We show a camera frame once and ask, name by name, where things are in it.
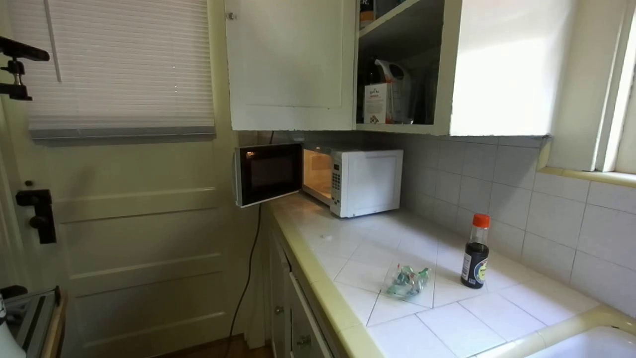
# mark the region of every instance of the white tiled countertop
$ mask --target white tiled countertop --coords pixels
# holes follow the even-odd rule
[[[467,289],[461,237],[409,213],[342,221],[302,196],[270,209],[353,357],[473,357],[598,307],[493,251],[487,285]],[[383,295],[397,265],[431,269],[407,303]]]

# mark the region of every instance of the red bottle cap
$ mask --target red bottle cap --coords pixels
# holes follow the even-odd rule
[[[473,227],[491,227],[491,217],[483,213],[473,215]]]

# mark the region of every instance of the electrical cord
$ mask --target electrical cord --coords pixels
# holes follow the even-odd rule
[[[256,251],[256,243],[258,243],[258,235],[260,235],[260,217],[262,217],[262,205],[258,205],[256,233],[254,233],[254,239],[252,239],[250,257],[248,257],[248,263],[246,263],[246,281],[244,281],[242,293],[238,297],[238,303],[236,303],[236,309],[234,309],[234,315],[232,315],[230,333],[226,335],[224,355],[222,355],[224,358],[230,353],[236,317],[238,317],[240,305],[244,301],[246,289],[250,287],[250,281],[252,281],[252,263],[254,263],[254,251]]]

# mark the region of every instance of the open microwave door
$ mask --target open microwave door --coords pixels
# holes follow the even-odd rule
[[[234,154],[238,207],[272,202],[302,190],[302,146],[240,146]]]

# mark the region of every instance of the lower cabinet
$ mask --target lower cabinet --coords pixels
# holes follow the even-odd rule
[[[276,358],[332,358],[316,317],[300,289],[300,269],[282,249],[284,237],[270,231],[270,341]]]

